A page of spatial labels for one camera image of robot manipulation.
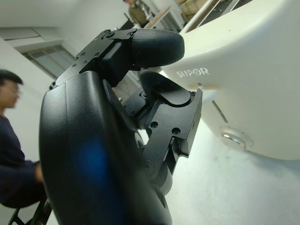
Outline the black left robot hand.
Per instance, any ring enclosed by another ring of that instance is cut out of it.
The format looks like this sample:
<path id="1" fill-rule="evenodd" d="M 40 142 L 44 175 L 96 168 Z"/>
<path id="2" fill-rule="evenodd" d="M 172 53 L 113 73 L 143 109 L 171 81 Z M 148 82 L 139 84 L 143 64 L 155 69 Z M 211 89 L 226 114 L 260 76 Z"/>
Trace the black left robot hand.
<path id="1" fill-rule="evenodd" d="M 201 118 L 201 90 L 151 67 L 184 56 L 183 37 L 104 30 L 44 95 L 39 155 L 60 225 L 170 225 L 165 200 Z"/>

